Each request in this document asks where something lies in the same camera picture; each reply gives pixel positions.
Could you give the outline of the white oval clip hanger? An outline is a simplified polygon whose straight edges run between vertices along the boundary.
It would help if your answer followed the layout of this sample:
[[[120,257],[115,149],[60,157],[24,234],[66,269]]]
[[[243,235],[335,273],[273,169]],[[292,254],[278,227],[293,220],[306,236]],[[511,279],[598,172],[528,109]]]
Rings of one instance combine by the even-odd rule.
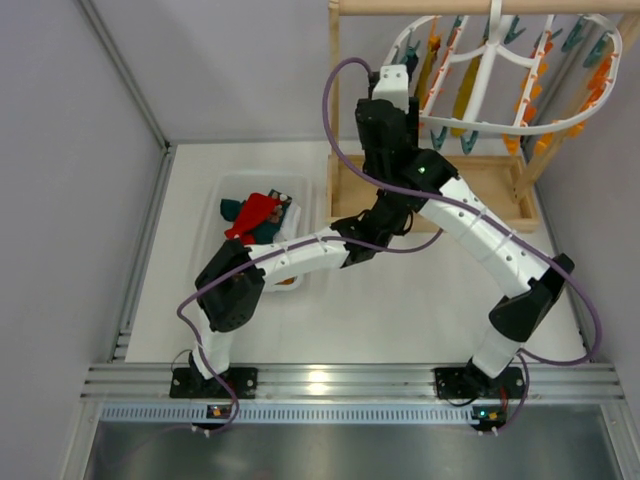
[[[414,32],[425,24],[435,26],[436,16],[423,16],[409,24],[396,38],[382,66],[401,64]],[[603,15],[579,16],[562,45],[569,51],[588,24],[598,26],[602,35],[585,60],[594,68],[587,82],[587,97],[577,111],[563,118],[537,124],[535,101],[541,91],[540,79],[547,70],[546,58],[552,51],[555,18],[548,16],[529,55],[523,56],[509,47],[519,35],[516,15],[505,15],[502,4],[494,1],[480,45],[462,51],[468,17],[455,18],[449,37],[443,41],[431,34],[427,45],[419,47],[420,62],[409,80],[409,95],[419,100],[419,125],[438,126],[442,134],[460,138],[479,133],[502,134],[511,139],[521,136],[552,136],[568,131],[575,134],[605,104],[613,91],[624,41],[614,24]],[[469,62],[481,56],[471,98],[462,120],[452,117],[454,101]]]

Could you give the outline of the red sock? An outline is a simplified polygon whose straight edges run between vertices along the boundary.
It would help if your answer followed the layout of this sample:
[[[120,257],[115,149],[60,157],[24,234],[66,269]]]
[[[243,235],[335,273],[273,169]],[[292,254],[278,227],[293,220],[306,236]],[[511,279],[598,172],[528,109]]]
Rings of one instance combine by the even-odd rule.
[[[244,203],[232,227],[225,231],[226,238],[243,239],[265,221],[280,204],[281,201],[278,198],[252,193]]]

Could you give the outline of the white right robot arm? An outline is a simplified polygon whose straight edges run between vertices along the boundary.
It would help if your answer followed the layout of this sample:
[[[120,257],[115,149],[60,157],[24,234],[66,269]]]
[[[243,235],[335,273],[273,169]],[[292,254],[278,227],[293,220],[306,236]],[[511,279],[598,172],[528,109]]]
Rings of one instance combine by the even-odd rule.
[[[474,395],[487,395],[559,299],[563,276],[573,271],[574,263],[561,254],[550,267],[519,246],[506,224],[477,198],[448,160],[418,146],[415,113],[388,100],[361,99],[355,120],[365,155],[364,173],[394,187],[379,189],[374,206],[364,214],[367,240],[389,242],[418,214],[466,249],[503,292],[462,375]]]

